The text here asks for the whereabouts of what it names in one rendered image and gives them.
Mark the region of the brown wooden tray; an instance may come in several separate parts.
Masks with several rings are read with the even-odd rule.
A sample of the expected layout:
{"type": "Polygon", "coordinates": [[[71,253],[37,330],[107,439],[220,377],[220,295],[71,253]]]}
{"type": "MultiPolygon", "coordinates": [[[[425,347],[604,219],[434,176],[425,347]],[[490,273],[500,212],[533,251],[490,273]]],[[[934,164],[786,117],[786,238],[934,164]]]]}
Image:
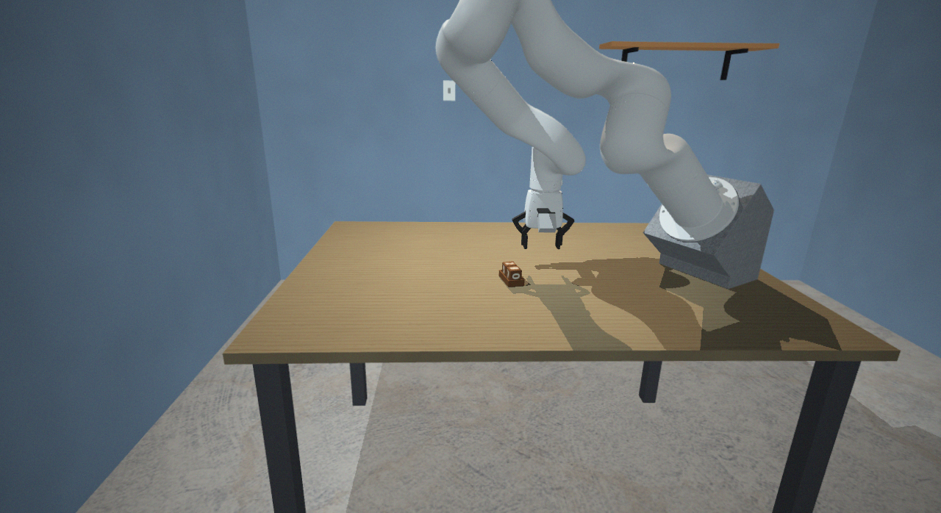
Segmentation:
{"type": "Polygon", "coordinates": [[[507,283],[507,287],[524,286],[525,279],[522,277],[521,279],[517,279],[517,281],[509,281],[507,276],[503,274],[503,270],[498,270],[498,276],[500,276],[500,278],[503,279],[504,283],[507,283]]]}

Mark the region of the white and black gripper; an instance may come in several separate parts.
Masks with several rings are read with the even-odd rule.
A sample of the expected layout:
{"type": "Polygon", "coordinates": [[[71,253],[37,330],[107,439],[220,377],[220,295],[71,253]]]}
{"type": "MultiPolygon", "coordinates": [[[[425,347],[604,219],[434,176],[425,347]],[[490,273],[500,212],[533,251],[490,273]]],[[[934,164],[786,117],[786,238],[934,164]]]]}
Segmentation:
{"type": "Polygon", "coordinates": [[[558,229],[558,232],[556,232],[555,246],[557,249],[560,249],[560,246],[562,245],[562,236],[565,234],[565,232],[568,231],[575,221],[571,216],[568,216],[562,212],[562,192],[560,190],[556,190],[555,192],[539,192],[534,189],[528,190],[524,212],[512,219],[513,223],[515,224],[515,228],[518,229],[518,231],[520,231],[522,234],[521,245],[523,245],[524,249],[527,249],[527,232],[530,231],[531,228],[538,229],[537,208],[549,208],[551,212],[555,212],[556,229],[558,229]],[[564,227],[562,227],[563,218],[568,221],[564,227]],[[518,222],[522,219],[524,219],[524,223],[526,223],[523,227],[521,227],[520,223],[518,222]]]}

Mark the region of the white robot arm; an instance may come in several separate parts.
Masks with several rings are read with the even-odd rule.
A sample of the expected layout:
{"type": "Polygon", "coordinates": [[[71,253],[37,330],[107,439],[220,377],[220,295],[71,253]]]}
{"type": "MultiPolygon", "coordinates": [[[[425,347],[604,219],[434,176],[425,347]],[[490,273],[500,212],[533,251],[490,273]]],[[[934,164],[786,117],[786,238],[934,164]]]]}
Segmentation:
{"type": "Polygon", "coordinates": [[[492,62],[510,24],[538,76],[565,95],[598,94],[609,102],[603,162],[644,179],[661,201],[666,234],[705,240],[731,223],[739,206],[733,186],[708,177],[684,139],[663,134],[671,87],[661,72],[598,53],[569,29],[551,0],[459,0],[438,32],[438,63],[498,130],[534,147],[531,189],[560,190],[562,175],[581,172],[586,157],[567,128],[522,100],[492,62]]]}

